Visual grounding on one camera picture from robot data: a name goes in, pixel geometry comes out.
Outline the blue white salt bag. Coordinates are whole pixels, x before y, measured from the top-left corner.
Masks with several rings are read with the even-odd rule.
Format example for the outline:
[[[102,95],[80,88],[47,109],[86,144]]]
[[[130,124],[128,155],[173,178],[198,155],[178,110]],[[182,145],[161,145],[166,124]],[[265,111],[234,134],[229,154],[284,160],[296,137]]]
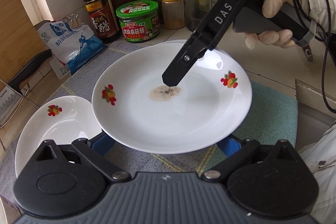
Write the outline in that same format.
[[[60,80],[73,75],[106,49],[106,45],[86,24],[72,28],[67,22],[46,22],[37,32],[52,52],[50,66]]]

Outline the green lid mushroom sauce jar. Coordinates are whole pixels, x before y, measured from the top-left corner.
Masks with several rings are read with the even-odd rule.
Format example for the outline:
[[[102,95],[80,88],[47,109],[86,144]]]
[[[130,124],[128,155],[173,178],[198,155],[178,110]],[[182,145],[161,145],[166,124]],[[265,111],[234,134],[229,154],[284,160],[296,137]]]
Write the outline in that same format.
[[[151,0],[126,3],[116,10],[122,34],[127,42],[143,43],[160,32],[158,4]]]

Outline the metal binder clips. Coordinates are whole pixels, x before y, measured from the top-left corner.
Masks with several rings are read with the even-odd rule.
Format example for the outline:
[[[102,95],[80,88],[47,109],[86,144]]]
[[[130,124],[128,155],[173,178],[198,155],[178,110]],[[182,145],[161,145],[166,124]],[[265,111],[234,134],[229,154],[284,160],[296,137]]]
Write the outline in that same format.
[[[79,15],[76,12],[63,18],[63,22],[67,23],[70,28],[78,28],[79,26],[81,26]]]

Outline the white plate fruit print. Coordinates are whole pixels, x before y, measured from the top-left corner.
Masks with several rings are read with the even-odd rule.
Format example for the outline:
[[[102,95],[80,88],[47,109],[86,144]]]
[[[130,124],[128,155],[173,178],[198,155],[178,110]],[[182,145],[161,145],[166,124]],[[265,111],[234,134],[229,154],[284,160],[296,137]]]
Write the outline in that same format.
[[[169,41],[165,41],[165,42],[161,42],[161,43],[158,43],[158,44],[155,44],[156,46],[159,45],[159,44],[184,44],[185,42],[187,42],[186,39],[177,39],[177,40],[169,40]],[[215,48],[215,50],[217,52],[221,52],[229,57],[231,57],[228,53],[226,53],[225,51],[221,50],[221,49],[218,49],[218,48]]]
[[[55,98],[41,106],[25,125],[15,153],[15,174],[19,176],[44,140],[70,144],[78,138],[92,139],[101,132],[88,100],[78,96]]]

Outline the teal cloth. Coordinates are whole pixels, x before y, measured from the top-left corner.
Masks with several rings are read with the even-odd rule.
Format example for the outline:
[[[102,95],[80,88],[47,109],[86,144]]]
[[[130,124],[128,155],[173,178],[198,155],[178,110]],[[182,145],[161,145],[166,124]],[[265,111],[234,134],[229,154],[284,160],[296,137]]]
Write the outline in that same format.
[[[260,144],[274,145],[287,139],[295,145],[298,125],[297,100],[262,84],[252,82],[252,104],[243,123],[232,133],[241,139],[255,139]],[[226,158],[217,148],[210,165]]]

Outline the grey checked cloth mat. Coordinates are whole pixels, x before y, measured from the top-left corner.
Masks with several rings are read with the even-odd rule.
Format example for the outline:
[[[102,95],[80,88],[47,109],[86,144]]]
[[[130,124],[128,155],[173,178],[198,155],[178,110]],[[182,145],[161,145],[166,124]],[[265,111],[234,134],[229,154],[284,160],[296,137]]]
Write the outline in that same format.
[[[76,95],[90,100],[93,87],[103,71],[114,61],[141,47],[142,44],[128,43],[121,39],[117,40],[91,59],[73,76],[66,77],[65,80],[58,80],[53,83],[52,76],[48,73],[46,78],[41,80],[37,87],[33,89],[33,94],[44,96],[43,103],[68,95]],[[16,180],[14,158],[20,134],[20,130],[15,130],[15,137],[11,139],[11,144],[7,151],[1,153],[1,196],[11,202],[15,201],[13,194],[13,186]],[[105,158],[130,174],[135,174],[137,171],[195,171],[201,174],[222,161],[225,156],[215,145],[182,155],[156,155],[136,151],[116,143],[105,155]]]

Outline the yellow lid spice jar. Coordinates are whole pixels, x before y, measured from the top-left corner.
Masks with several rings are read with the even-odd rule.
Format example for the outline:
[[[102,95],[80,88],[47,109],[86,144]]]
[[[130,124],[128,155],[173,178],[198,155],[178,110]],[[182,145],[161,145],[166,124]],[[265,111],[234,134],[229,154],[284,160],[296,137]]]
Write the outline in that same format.
[[[185,26],[182,0],[162,0],[165,29],[175,30]]]

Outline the bamboo cutting board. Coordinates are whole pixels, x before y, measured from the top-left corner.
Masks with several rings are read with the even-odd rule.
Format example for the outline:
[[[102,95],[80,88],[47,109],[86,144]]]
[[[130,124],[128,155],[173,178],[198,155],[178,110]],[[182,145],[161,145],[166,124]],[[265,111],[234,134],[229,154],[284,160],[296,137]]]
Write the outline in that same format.
[[[1,79],[9,81],[38,53],[49,50],[21,0],[1,0]]]

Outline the dark vinegar bottle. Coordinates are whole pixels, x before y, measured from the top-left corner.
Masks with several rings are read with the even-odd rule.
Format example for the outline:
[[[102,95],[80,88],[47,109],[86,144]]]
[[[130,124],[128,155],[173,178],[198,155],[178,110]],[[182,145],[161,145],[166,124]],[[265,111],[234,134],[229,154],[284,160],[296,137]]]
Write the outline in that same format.
[[[111,0],[84,0],[93,31],[104,43],[110,44],[121,35]]]

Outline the white plate with brown stain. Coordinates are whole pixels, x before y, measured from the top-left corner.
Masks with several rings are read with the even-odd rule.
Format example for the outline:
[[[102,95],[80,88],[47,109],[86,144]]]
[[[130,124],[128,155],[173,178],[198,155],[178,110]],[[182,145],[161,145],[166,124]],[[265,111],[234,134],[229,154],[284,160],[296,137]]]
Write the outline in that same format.
[[[175,87],[162,81],[182,44],[159,44],[121,57],[100,76],[92,109],[117,142],[148,153],[197,151],[233,133],[252,103],[251,82],[232,58],[207,51]]]

